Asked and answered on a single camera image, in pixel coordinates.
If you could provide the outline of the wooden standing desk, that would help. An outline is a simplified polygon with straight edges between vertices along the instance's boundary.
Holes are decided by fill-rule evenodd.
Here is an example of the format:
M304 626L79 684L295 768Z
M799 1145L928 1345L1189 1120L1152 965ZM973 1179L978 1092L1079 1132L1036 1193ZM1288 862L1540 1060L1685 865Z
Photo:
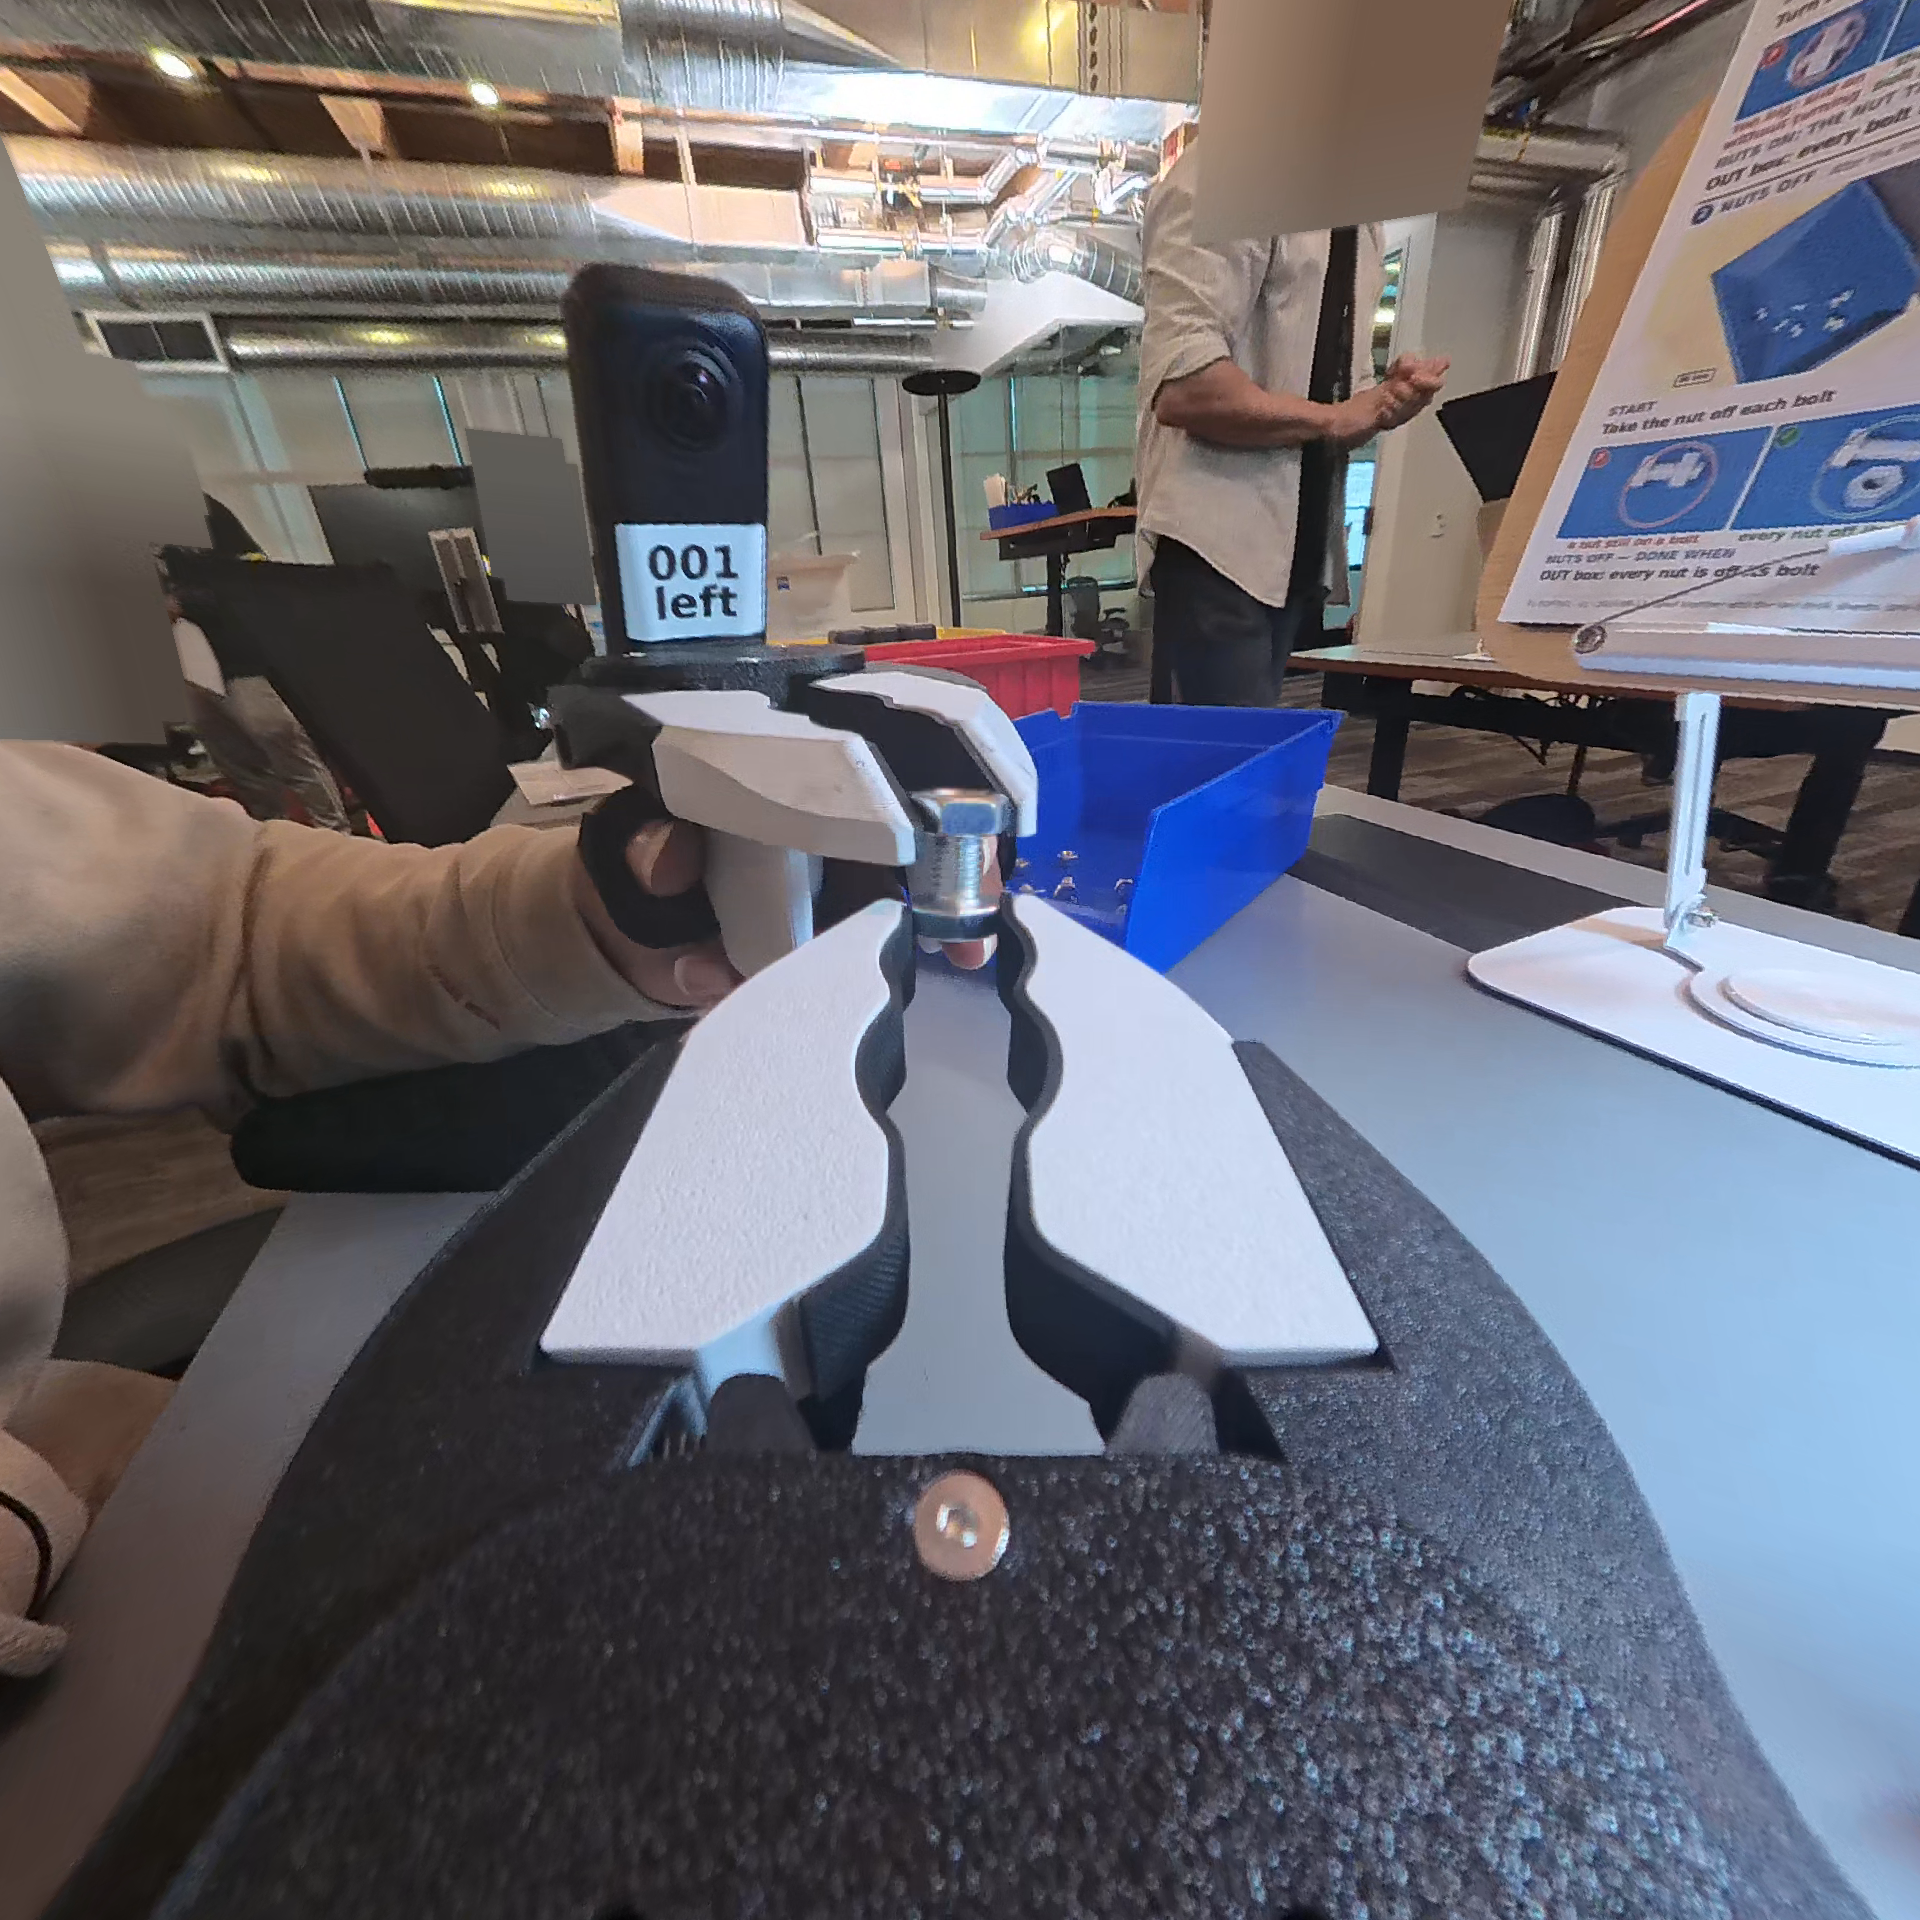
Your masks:
M1046 634L1070 632L1064 571L1079 554L1113 551L1134 533L1136 506L1102 506L1079 513L1048 513L1046 520L998 522L980 538L998 547L998 555L1046 561Z

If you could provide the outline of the person's left forearm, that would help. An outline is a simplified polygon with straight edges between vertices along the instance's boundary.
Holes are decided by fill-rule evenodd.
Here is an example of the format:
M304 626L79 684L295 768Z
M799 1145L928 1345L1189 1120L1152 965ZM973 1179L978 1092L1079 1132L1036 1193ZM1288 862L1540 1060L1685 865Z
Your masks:
M27 1120L237 1116L662 1006L593 941L560 831L423 849L2 744L2 1091Z

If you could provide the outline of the person's beige hoodie torso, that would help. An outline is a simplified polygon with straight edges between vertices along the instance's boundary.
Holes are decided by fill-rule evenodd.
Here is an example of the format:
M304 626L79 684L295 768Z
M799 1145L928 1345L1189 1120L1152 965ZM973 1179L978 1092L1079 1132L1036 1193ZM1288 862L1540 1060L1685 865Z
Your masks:
M173 1388L94 1359L54 1359L69 1240L52 1174L2 1092L2 1679L57 1665L44 1602L75 1560Z

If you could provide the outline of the blue plastic bin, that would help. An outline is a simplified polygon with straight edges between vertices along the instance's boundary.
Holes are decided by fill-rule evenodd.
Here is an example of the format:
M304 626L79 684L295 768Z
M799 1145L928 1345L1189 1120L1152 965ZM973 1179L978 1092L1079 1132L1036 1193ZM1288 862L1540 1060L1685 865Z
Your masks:
M1136 879L1124 919L1063 908L1168 973L1305 855L1337 709L1075 702L1018 730L1037 765L1037 831L1011 891L1046 898L1055 849L1110 849Z

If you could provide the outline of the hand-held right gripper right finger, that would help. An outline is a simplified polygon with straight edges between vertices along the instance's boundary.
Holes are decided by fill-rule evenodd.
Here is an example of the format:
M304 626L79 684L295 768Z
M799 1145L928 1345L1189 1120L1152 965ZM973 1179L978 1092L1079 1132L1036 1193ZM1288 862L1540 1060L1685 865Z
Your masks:
M1379 1359L1249 1056L1212 1015L1036 896L1002 911L1002 1005L1021 1104L1005 1311L1048 1379L1121 1419L1157 1372L1215 1395Z

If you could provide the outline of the person's left hand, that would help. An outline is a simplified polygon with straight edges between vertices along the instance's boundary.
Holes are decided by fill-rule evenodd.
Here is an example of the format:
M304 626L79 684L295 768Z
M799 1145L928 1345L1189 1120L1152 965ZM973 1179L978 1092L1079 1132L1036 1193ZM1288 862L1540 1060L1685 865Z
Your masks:
M602 798L578 831L570 898L593 946L634 994L679 1010L706 1010L741 982L702 868L702 825L639 793Z

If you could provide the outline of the red plastic bin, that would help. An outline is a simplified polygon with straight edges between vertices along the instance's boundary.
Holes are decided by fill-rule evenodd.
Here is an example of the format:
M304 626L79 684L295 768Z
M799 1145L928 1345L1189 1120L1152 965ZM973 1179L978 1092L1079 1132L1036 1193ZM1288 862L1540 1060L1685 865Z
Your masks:
M1070 712L1079 702L1079 665L1095 642L1075 634L1009 634L987 628L880 628L853 638L867 665L925 665L969 675L1009 717Z

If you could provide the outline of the black floor lamp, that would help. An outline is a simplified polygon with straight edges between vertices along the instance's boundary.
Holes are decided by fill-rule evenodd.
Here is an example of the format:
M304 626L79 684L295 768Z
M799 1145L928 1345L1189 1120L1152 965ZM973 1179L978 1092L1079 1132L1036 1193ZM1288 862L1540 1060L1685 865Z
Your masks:
M953 366L928 366L919 372L902 375L902 391L914 399L937 403L937 431L938 431L938 509L943 509L943 555L946 555L946 610L949 626L964 626L964 571L957 555L957 479L953 479L953 399L966 396L980 385L978 372L953 369Z

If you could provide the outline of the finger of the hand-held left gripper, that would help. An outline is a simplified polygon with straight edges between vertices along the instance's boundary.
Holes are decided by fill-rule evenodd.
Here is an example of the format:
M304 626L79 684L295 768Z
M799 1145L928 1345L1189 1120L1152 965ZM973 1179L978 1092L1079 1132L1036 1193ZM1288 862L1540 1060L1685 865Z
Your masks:
M879 665L797 684L797 709L843 739L804 747L797 814L806 845L906 845L911 796L998 793L1011 837L1037 825L1037 768L994 695L949 670Z
M910 868L914 825L879 750L750 690L627 693L662 806L702 831L702 887L733 973L813 939L820 862Z

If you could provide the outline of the silver hex bolt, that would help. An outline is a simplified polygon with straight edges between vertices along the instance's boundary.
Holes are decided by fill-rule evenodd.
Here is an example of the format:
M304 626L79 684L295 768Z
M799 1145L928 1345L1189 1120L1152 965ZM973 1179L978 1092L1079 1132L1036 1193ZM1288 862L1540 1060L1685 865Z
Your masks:
M938 946L987 939L998 919L998 845L1014 804L994 788L933 785L910 796L914 857L906 870L914 935Z

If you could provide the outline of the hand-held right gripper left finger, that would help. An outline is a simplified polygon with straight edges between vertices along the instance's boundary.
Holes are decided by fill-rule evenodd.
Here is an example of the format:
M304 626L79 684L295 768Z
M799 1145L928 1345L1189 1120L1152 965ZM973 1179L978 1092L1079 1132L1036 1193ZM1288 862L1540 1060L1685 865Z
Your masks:
M910 1290L914 935L875 903L731 990L684 1040L539 1337L557 1362L776 1378L858 1409Z

